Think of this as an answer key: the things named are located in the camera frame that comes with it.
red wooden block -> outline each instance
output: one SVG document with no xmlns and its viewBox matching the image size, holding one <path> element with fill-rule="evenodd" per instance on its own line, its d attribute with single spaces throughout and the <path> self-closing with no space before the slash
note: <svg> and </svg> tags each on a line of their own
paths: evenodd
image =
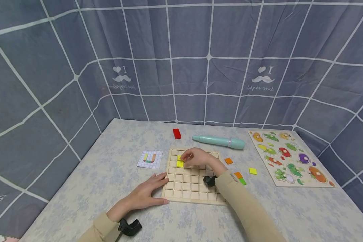
<svg viewBox="0 0 363 242">
<path fill-rule="evenodd" d="M 175 128 L 175 129 L 173 130 L 173 134 L 174 134 L 174 136 L 175 136 L 175 139 L 180 139 L 180 138 L 182 138 L 182 135 L 180 134 L 180 131 L 179 131 L 179 129 L 178 129 L 178 128 Z"/>
</svg>

gray fabric wall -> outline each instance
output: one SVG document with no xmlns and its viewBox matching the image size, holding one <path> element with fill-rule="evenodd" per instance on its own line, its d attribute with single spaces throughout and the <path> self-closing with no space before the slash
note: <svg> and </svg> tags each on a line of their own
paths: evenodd
<svg viewBox="0 0 363 242">
<path fill-rule="evenodd" d="M 113 118 L 294 130 L 363 212 L 363 0 L 0 0 L 1 235 Z"/>
</svg>

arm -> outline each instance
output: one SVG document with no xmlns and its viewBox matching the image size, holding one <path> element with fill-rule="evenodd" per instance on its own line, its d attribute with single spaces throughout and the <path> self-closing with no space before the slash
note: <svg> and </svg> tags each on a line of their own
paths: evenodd
<svg viewBox="0 0 363 242">
<path fill-rule="evenodd" d="M 118 201 L 107 213 L 103 212 L 94 220 L 90 227 L 77 242 L 115 242 L 120 232 L 119 221 L 130 211 L 143 209 L 150 206 L 168 204 L 164 198 L 152 198 L 154 189 L 166 184 L 169 179 L 164 179 L 167 173 L 156 176 L 153 174 L 147 181 L 141 183 L 128 196 Z"/>
<path fill-rule="evenodd" d="M 230 206 L 234 209 L 250 242 L 285 242 L 276 225 L 261 204 L 230 173 L 223 163 L 202 149 L 186 150 L 181 156 L 184 166 L 209 165 L 218 177 L 215 183 Z"/>
</svg>

teal cylinder toy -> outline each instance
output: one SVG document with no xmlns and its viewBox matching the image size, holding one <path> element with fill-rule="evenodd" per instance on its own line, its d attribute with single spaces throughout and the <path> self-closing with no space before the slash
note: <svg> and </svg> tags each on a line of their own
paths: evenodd
<svg viewBox="0 0 363 242">
<path fill-rule="evenodd" d="M 237 138 L 218 138 L 218 137 L 211 137 L 211 136 L 193 136 L 193 140 L 199 141 L 202 143 L 208 143 L 213 145 L 222 145 L 227 146 L 233 149 L 240 149 L 242 150 L 245 147 L 245 141 L 237 139 Z"/>
</svg>

heart logo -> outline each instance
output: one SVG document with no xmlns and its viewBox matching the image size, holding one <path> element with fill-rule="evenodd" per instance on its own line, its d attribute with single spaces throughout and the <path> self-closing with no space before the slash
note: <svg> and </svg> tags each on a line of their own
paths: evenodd
<svg viewBox="0 0 363 242">
<path fill-rule="evenodd" d="M 121 67 L 117 66 L 117 67 L 113 67 L 113 71 L 115 72 L 120 72 L 121 70 Z"/>
<path fill-rule="evenodd" d="M 261 73 L 263 71 L 266 70 L 266 67 L 265 66 L 260 66 L 260 68 L 258 68 L 258 72 Z"/>
</svg>

